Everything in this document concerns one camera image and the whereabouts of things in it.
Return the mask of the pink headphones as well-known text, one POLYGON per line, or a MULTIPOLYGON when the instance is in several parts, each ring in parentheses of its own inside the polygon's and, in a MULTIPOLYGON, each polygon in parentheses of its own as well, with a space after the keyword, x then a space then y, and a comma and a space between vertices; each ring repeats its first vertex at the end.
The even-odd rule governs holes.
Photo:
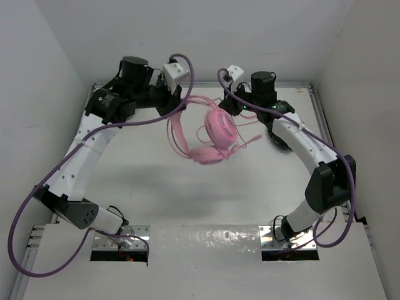
POLYGON ((190 96, 188 103, 207 107, 202 128, 206 130, 210 146, 201 141, 204 146, 190 148, 183 133, 181 124, 182 112, 177 112, 167 119, 166 134, 172 150, 185 159, 190 159, 200 165, 212 165, 228 160, 240 149, 262 138, 259 134, 248 141, 238 143, 242 136, 231 115, 218 107, 214 99, 205 96, 190 96))

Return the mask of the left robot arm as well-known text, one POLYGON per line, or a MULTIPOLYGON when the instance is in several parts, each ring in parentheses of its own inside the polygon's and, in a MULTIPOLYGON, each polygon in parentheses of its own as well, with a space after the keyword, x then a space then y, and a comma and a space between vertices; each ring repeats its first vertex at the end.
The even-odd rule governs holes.
POLYGON ((88 99, 66 162, 34 192, 34 198, 79 229, 118 234, 127 223, 87 200, 84 193, 105 148, 137 109, 155 108, 165 116, 180 105, 178 82, 189 71, 170 58, 155 84, 150 83, 153 72, 145 59, 121 59, 117 74, 88 99))

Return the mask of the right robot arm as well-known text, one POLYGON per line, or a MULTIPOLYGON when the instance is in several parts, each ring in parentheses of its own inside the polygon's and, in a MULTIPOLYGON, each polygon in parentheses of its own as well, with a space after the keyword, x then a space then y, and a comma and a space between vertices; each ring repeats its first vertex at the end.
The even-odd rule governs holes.
POLYGON ((289 241, 309 228, 315 228, 326 212, 349 201, 351 210, 343 233, 336 241, 324 244, 324 248, 341 243, 355 215, 355 159, 312 133, 295 109, 278 99, 274 72, 252 73, 250 91, 241 86, 239 76, 226 68, 217 71, 217 80, 224 89, 220 107, 232 116, 243 110, 254 112, 257 120, 266 126, 269 137, 278 146, 294 152, 310 174, 304 200, 281 221, 280 231, 284 240, 289 241))

